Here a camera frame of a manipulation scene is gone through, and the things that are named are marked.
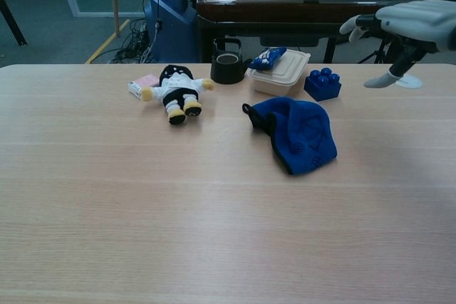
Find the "stuffed doll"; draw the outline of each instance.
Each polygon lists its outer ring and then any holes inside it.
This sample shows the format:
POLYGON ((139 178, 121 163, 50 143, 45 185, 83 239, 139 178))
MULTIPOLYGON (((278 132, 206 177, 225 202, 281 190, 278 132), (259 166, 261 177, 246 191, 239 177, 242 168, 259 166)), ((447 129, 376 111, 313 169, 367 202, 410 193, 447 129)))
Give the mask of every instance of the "stuffed doll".
POLYGON ((182 124, 187 115, 198 116, 202 106, 198 102, 203 90, 213 90, 214 82, 209 78, 193 80, 190 70, 180 65, 167 66, 160 75, 160 85, 141 90, 141 100, 156 99, 162 102, 171 125, 182 124))

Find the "robotic arm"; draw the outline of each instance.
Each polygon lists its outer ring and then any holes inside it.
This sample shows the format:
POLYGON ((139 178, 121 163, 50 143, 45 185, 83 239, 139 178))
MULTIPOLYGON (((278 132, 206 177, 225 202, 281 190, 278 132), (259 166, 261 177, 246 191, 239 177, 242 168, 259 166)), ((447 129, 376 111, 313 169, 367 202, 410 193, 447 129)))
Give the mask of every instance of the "robotic arm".
POLYGON ((369 30, 399 36, 404 51, 389 71, 364 83, 368 88, 384 88, 401 79, 426 53, 456 51, 456 3, 443 0, 411 1, 387 6, 375 15, 360 15, 347 20, 340 33, 351 32, 353 42, 369 30))

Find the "yellow floor line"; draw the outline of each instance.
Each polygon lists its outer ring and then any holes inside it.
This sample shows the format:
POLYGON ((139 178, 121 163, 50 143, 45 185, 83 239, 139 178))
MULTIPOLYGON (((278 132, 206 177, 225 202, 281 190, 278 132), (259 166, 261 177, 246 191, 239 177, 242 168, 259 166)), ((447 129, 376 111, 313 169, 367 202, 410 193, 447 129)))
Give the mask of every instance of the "yellow floor line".
MULTIPOLYGON (((125 20, 122 25, 120 26, 119 30, 122 31, 123 28, 127 26, 127 24, 130 23, 130 19, 125 20)), ((105 50, 105 48, 113 41, 115 38, 115 33, 113 33, 109 38, 103 43, 100 48, 98 48, 95 53, 92 54, 92 56, 84 63, 84 64, 91 64, 93 60, 97 58, 98 55, 100 55, 101 51, 105 50)))

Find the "blue beanie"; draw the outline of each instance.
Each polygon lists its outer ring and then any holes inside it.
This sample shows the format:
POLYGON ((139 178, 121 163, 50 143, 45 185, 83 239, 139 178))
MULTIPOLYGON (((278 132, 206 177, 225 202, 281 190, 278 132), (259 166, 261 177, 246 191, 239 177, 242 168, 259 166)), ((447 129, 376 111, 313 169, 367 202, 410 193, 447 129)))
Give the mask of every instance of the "blue beanie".
POLYGON ((289 174, 313 171, 337 157, 328 114, 316 103, 278 97, 253 107, 245 103, 242 110, 271 137, 289 174))

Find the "doll's black shoe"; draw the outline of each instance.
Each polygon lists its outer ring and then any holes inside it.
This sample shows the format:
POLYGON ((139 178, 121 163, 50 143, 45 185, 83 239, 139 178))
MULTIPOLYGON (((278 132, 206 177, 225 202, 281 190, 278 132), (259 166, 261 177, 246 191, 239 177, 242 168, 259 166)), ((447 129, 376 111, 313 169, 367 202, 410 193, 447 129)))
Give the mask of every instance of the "doll's black shoe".
POLYGON ((168 114, 168 120, 171 125, 179 125, 185 121, 185 113, 183 110, 173 110, 168 114))
POLYGON ((200 103, 193 101, 191 103, 186 103, 184 106, 184 111, 186 115, 190 117, 197 117, 202 111, 202 106, 200 103))

